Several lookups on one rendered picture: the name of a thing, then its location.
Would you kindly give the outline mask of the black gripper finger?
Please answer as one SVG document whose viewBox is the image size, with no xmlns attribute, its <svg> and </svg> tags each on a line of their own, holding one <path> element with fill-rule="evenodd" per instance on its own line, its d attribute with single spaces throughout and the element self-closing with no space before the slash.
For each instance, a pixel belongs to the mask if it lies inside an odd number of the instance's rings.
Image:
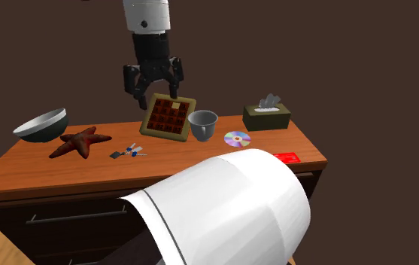
<svg viewBox="0 0 419 265">
<path fill-rule="evenodd" d="M 145 93 L 150 86 L 150 81 L 134 65 L 123 66 L 124 90 L 138 101 L 139 108 L 147 110 Z"/>
<path fill-rule="evenodd" d="M 181 59 L 171 57 L 168 65 L 163 67 L 165 79 L 169 83 L 170 97 L 176 99 L 178 97 L 178 88 L 180 82 L 184 79 L 184 71 Z"/>
</svg>

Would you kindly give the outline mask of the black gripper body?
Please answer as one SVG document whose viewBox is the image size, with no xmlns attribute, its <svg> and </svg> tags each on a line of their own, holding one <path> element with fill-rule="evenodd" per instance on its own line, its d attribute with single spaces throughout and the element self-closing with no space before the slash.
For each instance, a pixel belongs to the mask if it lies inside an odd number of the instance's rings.
<svg viewBox="0 0 419 265">
<path fill-rule="evenodd" d="M 132 34 L 135 56 L 138 61 L 139 73 L 143 72 L 144 65 L 150 65 L 156 69 L 158 80 L 166 80 L 173 83 L 173 77 L 169 72 L 169 37 L 168 34 Z M 132 80 L 135 81 L 138 72 L 134 70 Z"/>
</svg>

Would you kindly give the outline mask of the sliding number puzzle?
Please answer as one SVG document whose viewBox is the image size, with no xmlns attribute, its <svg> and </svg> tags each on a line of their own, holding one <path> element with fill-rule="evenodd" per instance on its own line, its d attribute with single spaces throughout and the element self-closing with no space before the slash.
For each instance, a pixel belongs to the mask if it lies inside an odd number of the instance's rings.
<svg viewBox="0 0 419 265">
<path fill-rule="evenodd" d="M 140 133 L 161 139 L 185 142 L 190 131 L 188 115 L 195 111 L 196 100 L 154 93 L 141 123 Z"/>
</svg>

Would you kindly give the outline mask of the grey cup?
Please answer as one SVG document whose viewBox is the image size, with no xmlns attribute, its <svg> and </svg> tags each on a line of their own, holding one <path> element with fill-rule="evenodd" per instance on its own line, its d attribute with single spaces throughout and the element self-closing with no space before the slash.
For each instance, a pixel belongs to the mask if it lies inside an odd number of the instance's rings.
<svg viewBox="0 0 419 265">
<path fill-rule="evenodd" d="M 199 142 L 206 142 L 214 134 L 218 116 L 213 111 L 198 110 L 188 116 L 188 121 L 193 136 Z"/>
</svg>

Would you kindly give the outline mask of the bunch of keys with tags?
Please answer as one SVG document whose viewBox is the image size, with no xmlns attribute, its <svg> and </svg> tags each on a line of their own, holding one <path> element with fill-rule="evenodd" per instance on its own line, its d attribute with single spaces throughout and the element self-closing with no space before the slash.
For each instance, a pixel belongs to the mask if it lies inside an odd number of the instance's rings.
<svg viewBox="0 0 419 265">
<path fill-rule="evenodd" d="M 147 156 L 147 154 L 142 153 L 143 147 L 135 146 L 135 143 L 130 145 L 126 148 L 125 151 L 115 151 L 110 155 L 111 158 L 117 159 L 118 157 L 122 156 L 130 156 L 130 157 L 137 157 L 137 156 Z"/>
</svg>

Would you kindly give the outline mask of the red-brown starfish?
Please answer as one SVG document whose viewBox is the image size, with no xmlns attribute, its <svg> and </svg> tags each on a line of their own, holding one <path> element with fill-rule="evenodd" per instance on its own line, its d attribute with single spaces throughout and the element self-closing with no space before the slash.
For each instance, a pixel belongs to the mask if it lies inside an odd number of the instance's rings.
<svg viewBox="0 0 419 265">
<path fill-rule="evenodd" d="M 63 144 L 49 155 L 50 159 L 60 157 L 71 151 L 77 151 L 82 158 L 87 159 L 90 155 L 90 145 L 112 140 L 111 136 L 96 134 L 95 126 L 76 134 L 62 135 L 59 138 L 63 141 Z"/>
</svg>

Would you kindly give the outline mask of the shiny compact disc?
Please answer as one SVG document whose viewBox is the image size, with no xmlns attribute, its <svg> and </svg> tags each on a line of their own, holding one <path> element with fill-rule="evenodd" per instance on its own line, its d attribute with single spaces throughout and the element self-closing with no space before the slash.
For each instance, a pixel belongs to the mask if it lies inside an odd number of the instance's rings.
<svg viewBox="0 0 419 265">
<path fill-rule="evenodd" d="M 224 141 L 232 147 L 243 148 L 251 143 L 251 137 L 245 132 L 232 131 L 224 136 Z"/>
</svg>

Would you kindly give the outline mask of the dark bowl with white inside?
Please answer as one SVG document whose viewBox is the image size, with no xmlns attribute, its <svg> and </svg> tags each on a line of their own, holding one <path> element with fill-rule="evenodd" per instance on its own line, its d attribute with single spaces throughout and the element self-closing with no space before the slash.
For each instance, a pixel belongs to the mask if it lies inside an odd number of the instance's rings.
<svg viewBox="0 0 419 265">
<path fill-rule="evenodd" d="M 67 126 L 67 112 L 58 108 L 18 126 L 13 134 L 26 142 L 49 142 L 61 136 Z"/>
</svg>

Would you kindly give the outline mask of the olive tissue box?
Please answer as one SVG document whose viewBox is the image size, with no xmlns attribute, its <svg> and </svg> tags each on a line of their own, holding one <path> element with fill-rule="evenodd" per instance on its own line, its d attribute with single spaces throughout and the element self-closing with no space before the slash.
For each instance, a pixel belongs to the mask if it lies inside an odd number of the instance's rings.
<svg viewBox="0 0 419 265">
<path fill-rule="evenodd" d="M 279 96 L 268 94 L 258 105 L 245 105 L 242 121 L 248 131 L 287 129 L 291 112 Z"/>
</svg>

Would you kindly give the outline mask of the wooden chest of drawers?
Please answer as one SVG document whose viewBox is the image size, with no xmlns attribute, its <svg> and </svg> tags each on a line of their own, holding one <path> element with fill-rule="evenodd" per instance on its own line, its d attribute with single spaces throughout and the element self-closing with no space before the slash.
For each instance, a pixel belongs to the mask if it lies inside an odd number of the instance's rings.
<svg viewBox="0 0 419 265">
<path fill-rule="evenodd" d="M 185 142 L 144 136 L 142 122 L 94 125 L 96 134 L 112 140 L 90 146 L 90 155 L 77 151 L 49 158 L 61 139 L 47 143 L 20 141 L 0 158 L 0 231 L 34 263 L 90 265 L 99 256 L 127 248 L 150 234 L 126 197 L 212 157 L 247 149 L 272 155 L 294 152 L 300 163 L 285 165 L 297 177 L 317 178 L 326 158 L 294 124 L 287 129 L 253 131 L 243 148 L 225 143 L 224 136 L 244 131 L 239 116 L 220 117 L 213 136 L 199 142 L 189 131 Z M 143 147 L 147 156 L 110 157 L 127 147 Z"/>
</svg>

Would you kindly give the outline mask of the red card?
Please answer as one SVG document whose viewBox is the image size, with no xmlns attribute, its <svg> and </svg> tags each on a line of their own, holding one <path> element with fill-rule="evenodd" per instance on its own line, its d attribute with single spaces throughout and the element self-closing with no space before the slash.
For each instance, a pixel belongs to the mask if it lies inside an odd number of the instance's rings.
<svg viewBox="0 0 419 265">
<path fill-rule="evenodd" d="M 281 162 L 289 164 L 289 163 L 300 163 L 301 160 L 294 152 L 287 152 L 287 153 L 279 153 L 274 154 Z"/>
</svg>

